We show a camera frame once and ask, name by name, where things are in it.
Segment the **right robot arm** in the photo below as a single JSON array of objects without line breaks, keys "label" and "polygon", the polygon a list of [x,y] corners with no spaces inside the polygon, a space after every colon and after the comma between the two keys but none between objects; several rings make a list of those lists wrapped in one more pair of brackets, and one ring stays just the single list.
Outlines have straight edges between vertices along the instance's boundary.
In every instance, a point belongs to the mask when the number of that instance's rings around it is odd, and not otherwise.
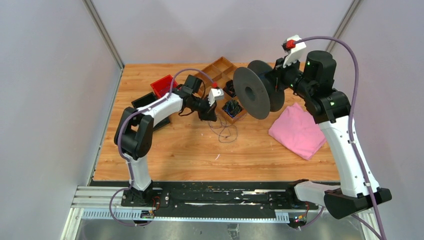
[{"label": "right robot arm", "polygon": [[278,86],[290,88],[304,100],[331,149],[340,177],[340,184],[326,185],[306,179],[289,185],[286,203],[294,209],[305,202],[327,208],[336,219],[370,209],[392,199],[392,193],[382,188],[373,177],[354,141],[354,121],[350,116],[352,105],[348,97],[333,88],[337,63],[333,56],[322,50],[307,54],[306,64],[284,65],[284,59],[275,62],[272,75]]}]

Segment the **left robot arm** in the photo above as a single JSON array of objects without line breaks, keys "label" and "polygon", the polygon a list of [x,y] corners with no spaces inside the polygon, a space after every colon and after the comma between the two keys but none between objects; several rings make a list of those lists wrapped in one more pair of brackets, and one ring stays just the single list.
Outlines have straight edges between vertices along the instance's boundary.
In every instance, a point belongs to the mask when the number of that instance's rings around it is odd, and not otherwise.
[{"label": "left robot arm", "polygon": [[142,207],[155,199],[153,181],[149,174],[147,155],[153,143],[155,126],[170,115],[183,116],[185,109],[196,112],[201,121],[217,121],[217,102],[224,98],[224,91],[213,86],[208,95],[198,97],[195,92],[203,81],[193,75],[184,84],[172,87],[160,99],[139,108],[126,108],[115,133],[114,143],[120,156],[126,161],[129,187],[124,196]]}]

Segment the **black cable spool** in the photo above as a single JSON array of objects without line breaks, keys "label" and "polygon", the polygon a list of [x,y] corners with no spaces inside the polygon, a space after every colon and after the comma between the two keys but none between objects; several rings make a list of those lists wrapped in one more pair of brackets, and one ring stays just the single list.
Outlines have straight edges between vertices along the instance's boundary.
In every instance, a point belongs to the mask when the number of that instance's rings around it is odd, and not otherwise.
[{"label": "black cable spool", "polygon": [[242,107],[258,120],[279,111],[285,102],[284,89],[273,77],[266,77],[273,68],[262,60],[253,60],[247,67],[238,67],[233,74],[233,86]]}]

